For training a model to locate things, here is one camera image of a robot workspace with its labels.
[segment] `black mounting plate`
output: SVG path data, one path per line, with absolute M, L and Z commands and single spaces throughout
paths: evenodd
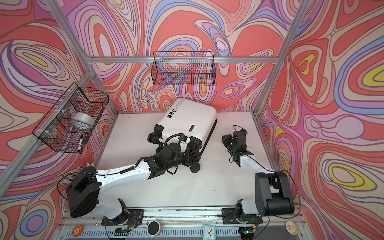
M 139 225 L 141 225 L 143 221 L 144 209 L 128 209 L 128 211 L 131 216 L 137 217 L 137 219 L 139 220 Z M 136 218 L 131 216 L 129 216 L 128 221 L 124 225 L 133 227 L 135 223 L 137 224 Z M 103 220 L 101 221 L 101 225 L 116 226 L 117 224 L 115 221 L 109 220 L 107 218 L 103 218 Z
M 221 213 L 223 215 L 223 223 L 224 224 L 239 224 L 239 223 L 247 224 L 247 223 L 252 223 L 252 224 L 259 225 L 259 224 L 263 223 L 262 217 L 258 216 L 258 215 L 255 215 L 255 214 L 245 215 L 244 217 L 246 217 L 247 220 L 246 221 L 242 220 L 242 222 L 239 222 L 236 219 L 236 209 L 235 208 L 232 208 L 232 209 L 221 209 Z

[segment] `teal square clock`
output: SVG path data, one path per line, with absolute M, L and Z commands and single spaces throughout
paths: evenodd
M 216 240 L 216 226 L 203 225 L 203 240 Z

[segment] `wire basket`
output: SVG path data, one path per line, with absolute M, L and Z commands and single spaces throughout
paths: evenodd
M 82 153 L 109 102 L 107 93 L 94 88 L 77 87 L 72 92 L 44 130 L 35 131 L 47 114 L 32 131 L 55 152 Z
M 215 85 L 215 53 L 212 51 L 156 51 L 153 56 L 154 85 Z

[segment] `psychedelic wallpaper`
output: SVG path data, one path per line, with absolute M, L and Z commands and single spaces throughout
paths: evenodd
M 258 116 L 315 239 L 384 239 L 384 1 L 315 0 Z
M 277 56 L 298 2 L 249 0 L 65 1 L 61 7 L 90 56 L 205 51 Z M 153 86 L 151 64 L 94 64 L 119 112 L 166 111 L 179 97 L 218 111 L 250 111 L 271 64 L 217 64 L 215 86 Z
M 0 1 L 0 172 L 56 100 L 85 74 L 43 0 Z M 111 126 L 109 109 L 82 154 L 42 145 L 0 198 L 0 239 L 48 239 L 67 203 L 60 175 L 92 162 Z

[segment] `black wire mesh basket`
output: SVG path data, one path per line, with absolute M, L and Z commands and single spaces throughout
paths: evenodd
M 213 51 L 156 51 L 151 75 L 154 85 L 214 86 Z
M 70 92 L 71 95 L 67 95 L 69 100 L 60 110 L 56 110 L 58 113 L 48 126 L 35 131 L 47 113 L 32 133 L 55 152 L 82 153 L 109 102 L 109 95 L 77 85 Z

